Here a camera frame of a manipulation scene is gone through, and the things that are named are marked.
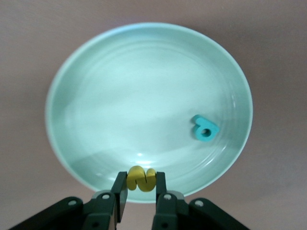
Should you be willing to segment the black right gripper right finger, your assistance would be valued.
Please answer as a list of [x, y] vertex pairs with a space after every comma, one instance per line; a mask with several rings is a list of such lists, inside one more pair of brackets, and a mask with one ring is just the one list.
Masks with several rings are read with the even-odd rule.
[[165, 173], [156, 174], [153, 230], [247, 230], [244, 224], [206, 198], [186, 203], [180, 192], [168, 191]]

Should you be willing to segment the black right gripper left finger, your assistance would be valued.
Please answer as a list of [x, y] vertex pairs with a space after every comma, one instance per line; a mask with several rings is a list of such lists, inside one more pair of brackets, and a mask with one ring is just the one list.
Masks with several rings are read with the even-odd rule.
[[121, 222], [128, 188], [119, 172], [110, 190], [96, 192], [84, 203], [67, 197], [12, 227], [12, 230], [115, 230]]

